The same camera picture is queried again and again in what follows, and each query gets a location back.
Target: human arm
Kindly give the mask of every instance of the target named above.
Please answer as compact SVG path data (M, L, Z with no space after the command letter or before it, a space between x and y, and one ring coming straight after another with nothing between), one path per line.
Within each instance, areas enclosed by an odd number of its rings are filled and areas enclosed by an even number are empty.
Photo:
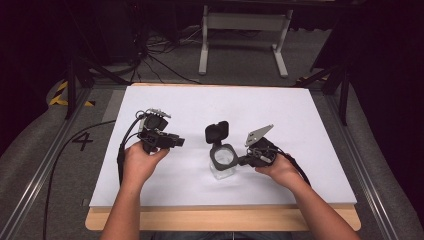
M293 193L316 239L359 239L350 225L303 180L284 156L278 154L273 165L255 170Z
M141 188L168 152L169 149L161 149L149 155L143 150L142 142L137 142L125 150L122 184L101 240L139 239Z

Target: person's right hand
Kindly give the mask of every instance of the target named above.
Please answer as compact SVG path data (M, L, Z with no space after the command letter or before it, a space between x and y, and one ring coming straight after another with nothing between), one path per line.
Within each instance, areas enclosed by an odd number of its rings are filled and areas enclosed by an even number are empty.
M274 163L269 167L257 167L259 173L270 176L276 183L293 190L299 183L304 182L295 167L281 154L277 154Z

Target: forearm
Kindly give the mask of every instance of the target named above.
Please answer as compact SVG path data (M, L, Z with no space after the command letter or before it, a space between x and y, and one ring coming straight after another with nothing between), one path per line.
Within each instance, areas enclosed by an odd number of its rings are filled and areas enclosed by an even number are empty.
M122 184L102 233L105 239L139 239L140 190Z
M359 239L350 225L309 185L300 183L292 192L316 239Z

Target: human hand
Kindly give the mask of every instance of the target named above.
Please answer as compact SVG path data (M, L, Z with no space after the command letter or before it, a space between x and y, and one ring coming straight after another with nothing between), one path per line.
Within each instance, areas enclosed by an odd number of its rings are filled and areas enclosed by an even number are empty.
M276 183L293 190L299 183L305 183L296 168L281 154L277 154L269 167L257 167L256 172L270 176Z
M169 153L169 149L161 149L149 155L143 149L143 142L134 143L125 150L124 176L122 185L140 188L153 174L156 165Z

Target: person's left hand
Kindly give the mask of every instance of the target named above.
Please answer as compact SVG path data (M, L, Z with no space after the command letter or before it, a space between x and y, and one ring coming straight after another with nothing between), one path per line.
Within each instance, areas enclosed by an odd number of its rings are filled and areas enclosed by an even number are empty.
M153 174L156 165L169 153L169 149L161 149L154 154L143 150L143 142L134 143L125 150L124 176L122 185L130 184L140 188Z

